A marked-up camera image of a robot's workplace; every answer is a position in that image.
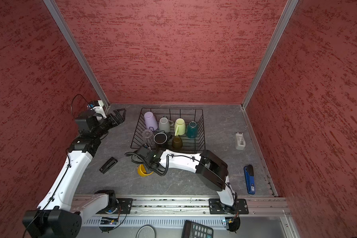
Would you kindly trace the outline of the black mug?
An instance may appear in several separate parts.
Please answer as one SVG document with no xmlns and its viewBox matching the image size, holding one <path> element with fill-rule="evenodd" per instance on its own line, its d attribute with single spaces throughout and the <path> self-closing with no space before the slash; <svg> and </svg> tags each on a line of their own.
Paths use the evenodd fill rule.
<svg viewBox="0 0 357 238">
<path fill-rule="evenodd" d="M 160 148 L 167 148 L 169 137 L 164 132 L 159 132 L 154 136 L 155 144 Z"/>
</svg>

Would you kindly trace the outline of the yellow mug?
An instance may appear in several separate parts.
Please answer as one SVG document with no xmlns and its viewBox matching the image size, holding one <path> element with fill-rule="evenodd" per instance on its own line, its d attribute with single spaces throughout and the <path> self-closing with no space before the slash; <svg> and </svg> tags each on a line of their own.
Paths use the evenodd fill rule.
<svg viewBox="0 0 357 238">
<path fill-rule="evenodd" d="M 137 168 L 137 173 L 141 177 L 147 177 L 147 176 L 153 174 L 153 171 L 148 171 L 143 164 L 140 164 Z"/>
</svg>

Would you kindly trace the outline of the clear glass tumbler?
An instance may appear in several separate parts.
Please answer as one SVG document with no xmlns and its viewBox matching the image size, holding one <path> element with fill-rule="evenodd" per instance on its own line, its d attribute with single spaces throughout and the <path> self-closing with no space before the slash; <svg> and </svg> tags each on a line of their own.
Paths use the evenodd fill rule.
<svg viewBox="0 0 357 238">
<path fill-rule="evenodd" d="M 154 148 L 155 147 L 155 142 L 154 142 L 154 133 L 150 129 L 146 129 L 142 133 L 143 140 L 145 144 L 148 147 Z"/>
</svg>

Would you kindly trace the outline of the olive green glass cup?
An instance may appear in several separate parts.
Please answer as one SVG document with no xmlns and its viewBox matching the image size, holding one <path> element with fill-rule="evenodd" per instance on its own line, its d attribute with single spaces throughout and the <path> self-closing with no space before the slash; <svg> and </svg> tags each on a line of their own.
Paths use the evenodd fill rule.
<svg viewBox="0 0 357 238">
<path fill-rule="evenodd" d="M 182 149 L 183 147 L 183 141 L 181 139 L 180 136 L 175 136 L 173 139 L 172 139 L 172 147 L 175 149 L 175 150 L 180 150 Z"/>
</svg>

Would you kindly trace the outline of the lavender plastic cup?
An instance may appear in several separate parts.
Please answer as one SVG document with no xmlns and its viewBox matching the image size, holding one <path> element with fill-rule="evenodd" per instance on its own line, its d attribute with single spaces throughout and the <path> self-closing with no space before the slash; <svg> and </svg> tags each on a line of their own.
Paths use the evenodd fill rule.
<svg viewBox="0 0 357 238">
<path fill-rule="evenodd" d="M 158 129 L 157 120 L 152 112 L 144 114 L 145 127 L 147 130 L 156 131 Z"/>
</svg>

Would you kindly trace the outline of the white ceramic mug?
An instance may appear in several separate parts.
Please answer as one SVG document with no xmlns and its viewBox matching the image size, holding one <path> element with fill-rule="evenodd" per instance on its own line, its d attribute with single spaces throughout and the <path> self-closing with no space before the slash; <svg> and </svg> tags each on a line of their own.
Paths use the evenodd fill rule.
<svg viewBox="0 0 357 238">
<path fill-rule="evenodd" d="M 162 117 L 159 120 L 159 130 L 160 132 L 164 132 L 165 134 L 169 134 L 171 131 L 171 127 L 174 126 L 174 122 L 169 120 L 166 117 Z"/>
</svg>

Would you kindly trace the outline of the cream mug green handle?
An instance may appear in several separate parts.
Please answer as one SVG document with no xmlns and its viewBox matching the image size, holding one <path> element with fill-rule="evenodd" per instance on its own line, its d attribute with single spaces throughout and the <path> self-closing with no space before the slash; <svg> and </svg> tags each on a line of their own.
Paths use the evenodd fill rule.
<svg viewBox="0 0 357 238">
<path fill-rule="evenodd" d="M 186 131 L 186 125 L 185 125 L 185 121 L 182 118 L 179 118 L 175 121 L 175 136 L 180 136 L 180 135 L 184 135 L 185 131 Z"/>
</svg>

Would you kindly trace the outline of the white cup dark green base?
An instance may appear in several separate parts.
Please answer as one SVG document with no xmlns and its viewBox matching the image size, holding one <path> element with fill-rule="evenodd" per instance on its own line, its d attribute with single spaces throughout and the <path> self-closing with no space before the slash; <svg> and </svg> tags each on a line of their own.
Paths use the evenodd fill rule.
<svg viewBox="0 0 357 238">
<path fill-rule="evenodd" d="M 190 122 L 186 128 L 186 136 L 190 139 L 195 139 L 198 134 L 198 124 L 195 121 Z"/>
</svg>

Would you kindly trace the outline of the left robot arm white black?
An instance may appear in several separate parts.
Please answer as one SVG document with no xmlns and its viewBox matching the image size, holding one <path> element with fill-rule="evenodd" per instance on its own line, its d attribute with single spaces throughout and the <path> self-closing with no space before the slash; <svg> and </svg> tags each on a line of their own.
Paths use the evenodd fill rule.
<svg viewBox="0 0 357 238">
<path fill-rule="evenodd" d="M 66 160 L 51 189 L 35 210 L 23 217 L 25 232 L 33 238 L 75 238 L 84 221 L 103 209 L 120 212 L 113 190 L 100 190 L 82 210 L 71 212 L 73 197 L 84 171 L 94 158 L 101 139 L 126 120 L 126 110 L 109 113 L 94 107 L 74 118 L 79 135 L 66 150 Z"/>
</svg>

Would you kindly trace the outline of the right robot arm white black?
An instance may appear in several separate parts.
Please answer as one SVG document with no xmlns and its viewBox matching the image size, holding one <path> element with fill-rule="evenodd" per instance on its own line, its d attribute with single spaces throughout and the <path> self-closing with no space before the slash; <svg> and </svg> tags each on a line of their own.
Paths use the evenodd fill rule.
<svg viewBox="0 0 357 238">
<path fill-rule="evenodd" d="M 143 165 L 148 174 L 163 177 L 169 169 L 196 174 L 207 188 L 217 192 L 224 212 L 238 215 L 238 196 L 230 184 L 228 165 L 210 150 L 186 154 L 142 146 L 134 152 L 125 153 L 125 156 L 130 157 L 133 163 Z"/>
</svg>

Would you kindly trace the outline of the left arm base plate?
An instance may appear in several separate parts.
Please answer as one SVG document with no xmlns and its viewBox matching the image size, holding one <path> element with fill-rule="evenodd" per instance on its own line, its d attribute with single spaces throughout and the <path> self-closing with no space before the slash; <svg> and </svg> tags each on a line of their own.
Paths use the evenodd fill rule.
<svg viewBox="0 0 357 238">
<path fill-rule="evenodd" d="M 132 207 L 132 198 L 117 198 L 110 200 L 108 206 L 97 212 L 97 214 L 119 215 L 129 214 Z"/>
</svg>

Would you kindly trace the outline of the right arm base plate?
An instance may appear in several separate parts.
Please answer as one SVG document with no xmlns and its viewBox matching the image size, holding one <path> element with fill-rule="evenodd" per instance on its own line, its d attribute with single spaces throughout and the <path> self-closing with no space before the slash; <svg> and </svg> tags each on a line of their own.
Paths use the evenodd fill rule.
<svg viewBox="0 0 357 238">
<path fill-rule="evenodd" d="M 237 209 L 238 213 L 240 215 L 246 215 L 249 214 L 249 208 L 247 205 L 247 201 L 245 199 L 237 199 L 236 203 L 231 206 L 227 206 L 223 203 L 221 203 L 220 199 L 217 198 L 210 198 L 208 200 L 209 202 L 209 211 L 210 214 L 237 214 Z"/>
</svg>

